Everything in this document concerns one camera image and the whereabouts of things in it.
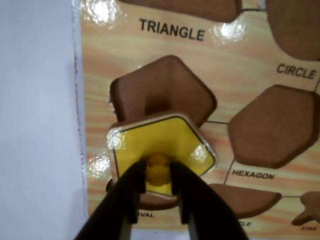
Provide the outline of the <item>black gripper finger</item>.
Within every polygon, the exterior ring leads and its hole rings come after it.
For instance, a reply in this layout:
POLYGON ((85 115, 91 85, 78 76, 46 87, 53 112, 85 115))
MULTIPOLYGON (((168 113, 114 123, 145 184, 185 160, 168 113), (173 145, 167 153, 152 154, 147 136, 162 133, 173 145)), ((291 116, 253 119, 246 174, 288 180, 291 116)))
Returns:
POLYGON ((172 194, 191 240, 247 240, 233 210, 199 176, 181 162, 169 165, 172 194))
POLYGON ((79 231, 76 240, 129 240, 146 191, 146 163, 135 162, 116 182, 79 231))

